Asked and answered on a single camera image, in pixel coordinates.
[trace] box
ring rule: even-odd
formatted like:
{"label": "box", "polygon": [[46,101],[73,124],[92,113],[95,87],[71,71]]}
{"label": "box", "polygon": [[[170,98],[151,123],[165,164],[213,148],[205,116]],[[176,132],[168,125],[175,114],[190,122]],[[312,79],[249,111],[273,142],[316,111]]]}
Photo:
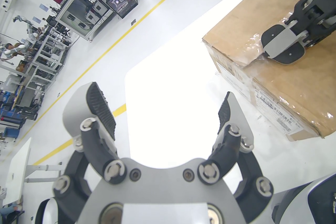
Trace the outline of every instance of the box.
{"label": "box", "polygon": [[218,71],[290,140],[336,130],[336,32],[282,65],[260,56],[260,37],[298,0],[243,0],[204,37]]}

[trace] robotic arm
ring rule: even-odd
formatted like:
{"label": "robotic arm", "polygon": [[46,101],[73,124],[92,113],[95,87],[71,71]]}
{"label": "robotic arm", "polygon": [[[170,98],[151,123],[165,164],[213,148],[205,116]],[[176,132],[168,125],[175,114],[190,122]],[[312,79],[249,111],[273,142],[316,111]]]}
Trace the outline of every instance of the robotic arm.
{"label": "robotic arm", "polygon": [[[220,128],[207,160],[153,169],[118,157],[116,125],[104,95],[95,82],[83,85],[63,113],[76,151],[53,185],[59,212],[77,224],[250,223],[269,203],[273,186],[252,153],[253,134],[233,93],[218,115]],[[84,180],[89,163],[102,177],[93,192]],[[243,180],[232,195],[222,178],[235,163]]]}
{"label": "robotic arm", "polygon": [[335,30],[336,0],[300,0],[284,25],[274,25],[263,33],[261,44],[266,57],[290,64]]}
{"label": "robotic arm", "polygon": [[22,19],[22,17],[20,16],[20,15],[17,15],[15,18],[13,18],[13,22],[15,23],[17,20],[19,20],[20,22],[25,22],[25,23],[27,23],[27,31],[28,31],[28,37],[31,39],[31,40],[33,40],[33,41],[35,41],[36,40],[36,38],[35,38],[35,36],[33,35],[33,31],[32,31],[32,26],[33,26],[33,24],[31,23],[31,21],[29,21],[29,20],[27,20],[27,19]]}

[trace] desk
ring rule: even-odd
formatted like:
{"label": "desk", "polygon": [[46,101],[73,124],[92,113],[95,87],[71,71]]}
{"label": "desk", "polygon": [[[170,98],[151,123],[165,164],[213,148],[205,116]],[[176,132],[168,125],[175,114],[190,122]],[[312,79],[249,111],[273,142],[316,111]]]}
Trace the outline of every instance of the desk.
{"label": "desk", "polygon": [[[218,109],[232,91],[253,132],[253,152],[278,193],[336,170],[336,133],[289,142],[216,73],[201,38],[240,1],[222,1],[127,73],[130,154],[155,168],[208,158],[217,137]],[[224,180],[234,192],[241,180],[239,169],[235,166]]]}
{"label": "desk", "polygon": [[3,200],[3,205],[13,203],[21,198],[24,183],[25,168],[28,163],[31,138],[13,156],[7,175],[5,187],[7,194]]}
{"label": "desk", "polygon": [[3,205],[13,203],[19,200],[22,196],[22,188],[24,182],[53,182],[55,178],[27,178],[36,170],[42,171],[62,171],[65,169],[64,165],[27,165],[30,153],[31,137],[21,147],[21,149],[13,156],[9,165],[7,181],[5,188],[7,194],[3,200]]}

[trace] white floor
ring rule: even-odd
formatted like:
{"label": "white floor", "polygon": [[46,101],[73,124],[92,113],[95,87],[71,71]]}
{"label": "white floor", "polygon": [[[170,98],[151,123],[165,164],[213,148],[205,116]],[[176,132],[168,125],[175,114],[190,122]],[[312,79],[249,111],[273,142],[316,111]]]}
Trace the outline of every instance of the white floor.
{"label": "white floor", "polygon": [[[18,144],[13,152],[8,153],[10,147],[7,147],[0,156],[2,170],[0,185],[4,184],[6,169],[12,155],[29,137],[32,137],[30,164],[37,162],[70,139],[62,124],[62,111],[72,93],[80,85],[97,81],[107,98],[110,109],[116,110],[125,104],[124,78],[127,72],[221,0],[160,1],[138,0],[139,5],[127,17],[113,19],[93,39],[92,43],[82,39],[77,41],[70,51],[65,67],[57,77],[57,81],[45,96],[40,116],[44,112],[46,113],[37,122],[27,121],[20,132]],[[155,10],[141,20],[153,7]],[[111,45],[131,28],[131,22],[134,19],[140,21],[138,26],[95,63]],[[118,134],[124,135],[120,137],[122,140],[118,141]],[[123,113],[117,117],[116,130],[116,145],[120,157],[130,156],[127,134],[127,113]],[[56,164],[60,161],[66,163],[72,152],[73,148],[69,146],[44,161],[43,164]],[[46,177],[49,175],[55,175],[55,173],[45,173]],[[91,189],[97,182],[96,176],[93,171],[88,172],[87,178]],[[30,217],[35,216],[40,202],[52,196],[51,184],[25,184],[23,193],[26,211],[23,223],[30,223]]]}

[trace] screw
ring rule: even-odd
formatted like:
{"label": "screw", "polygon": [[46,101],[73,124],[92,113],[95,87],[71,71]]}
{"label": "screw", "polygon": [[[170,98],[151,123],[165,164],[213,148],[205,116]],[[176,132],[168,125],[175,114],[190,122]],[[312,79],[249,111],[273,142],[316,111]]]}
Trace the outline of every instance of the screw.
{"label": "screw", "polygon": [[125,173],[125,165],[121,160],[113,160],[110,162],[104,171],[104,179],[109,182],[112,178],[122,176]]}
{"label": "screw", "polygon": [[222,215],[214,205],[208,204],[208,216],[210,224],[223,224]]}
{"label": "screw", "polygon": [[81,131],[87,132],[87,131],[91,130],[92,123],[95,122],[95,121],[96,121],[96,119],[94,119],[93,117],[86,118],[80,125]]}
{"label": "screw", "polygon": [[268,178],[266,177],[259,177],[256,180],[256,186],[258,192],[264,196],[264,197],[271,197],[272,192],[271,192],[271,182]]}
{"label": "screw", "polygon": [[210,164],[205,165],[204,167],[204,176],[207,178],[213,178],[216,175],[216,170],[214,167]]}
{"label": "screw", "polygon": [[219,169],[215,163],[198,166],[198,176],[206,184],[214,184],[219,180]]}
{"label": "screw", "polygon": [[70,178],[67,175],[60,176],[53,184],[53,188],[63,194],[70,186]]}
{"label": "screw", "polygon": [[233,136],[239,136],[239,127],[235,124],[232,124],[229,128],[229,133]]}
{"label": "screw", "polygon": [[141,171],[138,168],[134,168],[130,173],[129,173],[129,178],[131,181],[136,182],[140,179],[141,177]]}
{"label": "screw", "polygon": [[195,178],[195,174],[193,173],[193,171],[191,169],[185,169],[183,171],[183,178],[187,182],[192,182]]}
{"label": "screw", "polygon": [[240,147],[241,147],[243,150],[250,152],[250,151],[253,150],[254,145],[245,142],[245,139],[247,139],[246,136],[242,137],[242,139],[241,139],[241,143],[240,143]]}

